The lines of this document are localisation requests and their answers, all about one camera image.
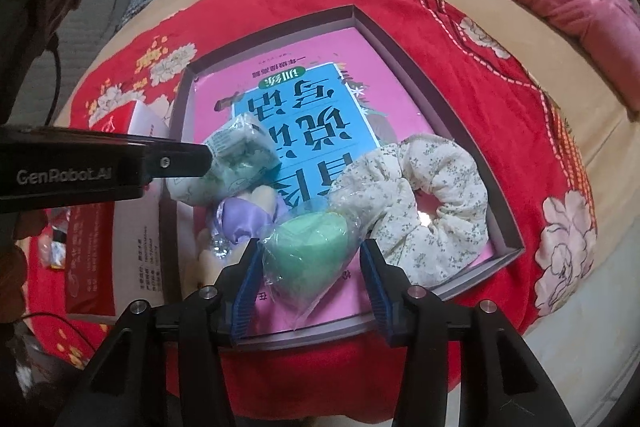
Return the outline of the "white bunny plush purple dress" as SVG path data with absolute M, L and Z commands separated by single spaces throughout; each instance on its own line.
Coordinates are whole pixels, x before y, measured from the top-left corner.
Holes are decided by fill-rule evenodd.
M 268 185 L 223 199 L 196 236 L 196 286 L 213 285 L 224 268 L 240 262 L 251 239 L 258 239 L 287 212 L 282 196 Z

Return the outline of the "green puff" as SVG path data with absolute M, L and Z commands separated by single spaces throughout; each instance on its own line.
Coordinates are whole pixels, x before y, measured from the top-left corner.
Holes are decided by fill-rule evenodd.
M 363 240 L 358 213 L 314 198 L 288 210 L 260 236 L 262 272 L 286 325 L 302 327 L 342 276 Z

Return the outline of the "white floral scrunchie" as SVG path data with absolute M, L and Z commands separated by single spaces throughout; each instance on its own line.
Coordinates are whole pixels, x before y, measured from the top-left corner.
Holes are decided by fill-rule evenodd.
M 413 134 L 362 155 L 328 199 L 359 220 L 387 263 L 427 288 L 472 265 L 489 241 L 488 193 L 476 162 L 438 135 Z

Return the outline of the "grey shallow box tray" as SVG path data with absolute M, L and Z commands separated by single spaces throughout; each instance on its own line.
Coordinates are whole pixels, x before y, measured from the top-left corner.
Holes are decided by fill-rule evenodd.
M 296 207 L 322 197 L 343 169 L 415 133 L 452 140 L 474 158 L 488 193 L 489 241 L 435 294 L 451 299 L 491 277 L 524 244 L 501 187 L 468 130 L 408 54 L 356 6 L 288 20 L 213 50 L 183 73 L 170 134 L 201 142 L 253 113 L 280 156 L 274 186 Z

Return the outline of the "red floral blanket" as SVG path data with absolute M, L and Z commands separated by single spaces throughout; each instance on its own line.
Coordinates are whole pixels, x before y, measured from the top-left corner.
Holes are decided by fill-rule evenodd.
M 464 293 L 465 305 L 495 301 L 519 332 L 549 312 L 558 281 L 544 245 L 562 217 L 597 231 L 591 188 L 570 130 L 550 96 L 515 58 L 498 57 L 463 30 L 445 0 L 182 0 L 183 10 L 100 62 L 70 100 L 64 127 L 85 129 L 138 100 L 169 114 L 180 72 L 154 80 L 163 64 L 192 60 L 236 39 L 313 12 L 356 5 L 420 66 L 451 104 L 495 173 L 525 251 Z M 405 353 L 379 335 L 222 359 L 235 413 L 293 419 L 344 414 L 385 421 L 395 407 Z

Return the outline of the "tan round bed mattress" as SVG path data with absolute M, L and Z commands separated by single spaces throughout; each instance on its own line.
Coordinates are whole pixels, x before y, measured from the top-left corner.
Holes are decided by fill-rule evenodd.
M 498 57 L 515 58 L 554 102 L 582 156 L 597 238 L 588 259 L 602 265 L 639 216 L 639 125 L 603 77 L 569 41 L 513 0 L 445 0 L 463 15 L 472 40 Z M 154 0 L 104 46 L 65 104 L 100 62 L 186 5 Z

